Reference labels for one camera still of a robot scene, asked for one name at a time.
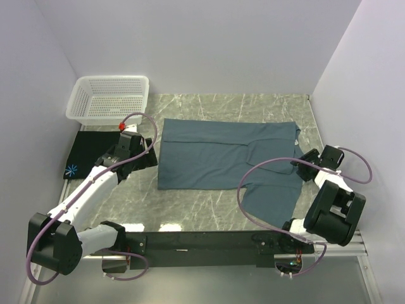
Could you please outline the blue-grey t-shirt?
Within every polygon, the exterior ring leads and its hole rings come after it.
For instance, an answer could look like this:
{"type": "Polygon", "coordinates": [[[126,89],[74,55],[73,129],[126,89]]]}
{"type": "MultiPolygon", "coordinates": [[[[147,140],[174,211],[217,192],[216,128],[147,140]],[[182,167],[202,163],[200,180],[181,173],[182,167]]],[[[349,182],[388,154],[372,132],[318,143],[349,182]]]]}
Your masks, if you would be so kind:
{"type": "Polygon", "coordinates": [[[290,164],[300,158],[295,122],[246,123],[165,119],[158,189],[242,187],[243,209],[270,225],[292,218],[302,179],[290,164]]]}

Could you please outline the aluminium rail frame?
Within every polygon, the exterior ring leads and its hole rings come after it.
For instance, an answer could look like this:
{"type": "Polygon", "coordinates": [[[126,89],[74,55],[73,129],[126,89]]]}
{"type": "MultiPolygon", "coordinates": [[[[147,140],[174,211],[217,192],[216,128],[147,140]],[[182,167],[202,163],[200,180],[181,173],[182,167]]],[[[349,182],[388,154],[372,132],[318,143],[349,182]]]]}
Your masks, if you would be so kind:
{"type": "MultiPolygon", "coordinates": [[[[154,151],[158,151],[159,131],[163,128],[165,118],[259,123],[294,121],[301,130],[297,141],[299,146],[309,148],[310,144],[316,147],[321,145],[307,95],[158,94],[148,99],[145,115],[128,118],[125,125],[127,131],[137,132],[140,135],[149,131],[151,138],[156,140],[154,151]]],[[[95,228],[104,221],[124,226],[126,238],[128,232],[265,230],[277,232],[269,225],[261,230],[250,229],[248,219],[237,206],[236,196],[231,191],[160,191],[157,185],[158,169],[156,167],[131,173],[92,209],[82,225],[77,227],[77,232],[95,228]]],[[[306,256],[321,258],[366,255],[365,244],[359,231],[354,233],[346,246],[330,244],[321,239],[296,240],[314,246],[315,252],[304,254],[306,256]]],[[[107,277],[111,277],[116,270],[138,270],[141,274],[145,274],[149,269],[156,268],[150,267],[148,259],[144,256],[129,251],[104,249],[87,255],[81,260],[86,258],[101,258],[108,262],[109,267],[104,271],[107,277]]]]}

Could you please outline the black base beam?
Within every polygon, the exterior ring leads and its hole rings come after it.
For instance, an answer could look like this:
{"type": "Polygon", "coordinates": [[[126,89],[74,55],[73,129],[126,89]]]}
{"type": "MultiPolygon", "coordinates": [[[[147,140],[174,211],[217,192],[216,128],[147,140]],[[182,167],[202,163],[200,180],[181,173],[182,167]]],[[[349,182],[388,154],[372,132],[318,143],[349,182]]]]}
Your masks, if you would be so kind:
{"type": "Polygon", "coordinates": [[[274,231],[128,232],[126,252],[150,267],[255,265],[274,268],[276,255],[312,254],[312,244],[274,231]]]}

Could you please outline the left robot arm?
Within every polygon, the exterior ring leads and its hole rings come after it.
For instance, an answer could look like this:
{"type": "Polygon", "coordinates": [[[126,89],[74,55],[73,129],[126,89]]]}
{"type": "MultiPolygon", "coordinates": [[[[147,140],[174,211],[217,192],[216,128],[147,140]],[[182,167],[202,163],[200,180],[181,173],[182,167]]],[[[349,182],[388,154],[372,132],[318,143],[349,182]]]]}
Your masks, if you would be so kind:
{"type": "Polygon", "coordinates": [[[77,232],[104,196],[132,172],[158,164],[155,138],[123,131],[117,144],[100,156],[74,192],[47,214],[36,213],[28,223],[26,269],[32,263],[68,275],[79,261],[99,250],[117,255],[127,250],[124,226],[111,221],[77,232]]]}

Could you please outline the folded black t-shirt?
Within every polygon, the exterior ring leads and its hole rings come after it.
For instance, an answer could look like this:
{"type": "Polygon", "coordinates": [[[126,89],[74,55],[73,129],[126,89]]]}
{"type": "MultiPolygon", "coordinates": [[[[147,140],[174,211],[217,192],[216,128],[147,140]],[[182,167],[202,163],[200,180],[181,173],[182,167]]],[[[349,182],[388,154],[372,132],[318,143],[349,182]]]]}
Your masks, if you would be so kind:
{"type": "Polygon", "coordinates": [[[97,159],[119,140],[120,132],[78,131],[66,161],[64,180],[84,179],[97,159]]]}

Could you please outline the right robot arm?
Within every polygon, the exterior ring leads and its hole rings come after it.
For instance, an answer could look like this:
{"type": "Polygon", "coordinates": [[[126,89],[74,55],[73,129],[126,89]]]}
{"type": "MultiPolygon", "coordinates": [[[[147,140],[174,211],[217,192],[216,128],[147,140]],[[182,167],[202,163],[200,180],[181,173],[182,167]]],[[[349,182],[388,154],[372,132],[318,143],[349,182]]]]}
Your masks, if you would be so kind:
{"type": "Polygon", "coordinates": [[[301,157],[322,170],[292,162],[303,181],[313,181],[317,185],[318,194],[303,219],[292,218],[284,223],[282,229],[286,232],[278,237],[278,247],[282,251],[293,252],[300,245],[299,236],[339,246],[350,243],[366,198],[354,192],[338,174],[343,159],[343,149],[326,145],[321,153],[312,149],[301,157]]]}

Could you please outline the white plastic basket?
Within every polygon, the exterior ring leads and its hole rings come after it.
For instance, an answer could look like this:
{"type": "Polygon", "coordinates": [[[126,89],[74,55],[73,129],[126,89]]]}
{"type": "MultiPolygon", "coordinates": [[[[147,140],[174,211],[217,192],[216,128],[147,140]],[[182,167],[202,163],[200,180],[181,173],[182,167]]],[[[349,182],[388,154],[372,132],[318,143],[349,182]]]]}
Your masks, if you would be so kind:
{"type": "Polygon", "coordinates": [[[80,77],[73,86],[66,117],[84,126],[118,125],[129,114],[144,113],[148,95],[146,76],[80,77]]]}

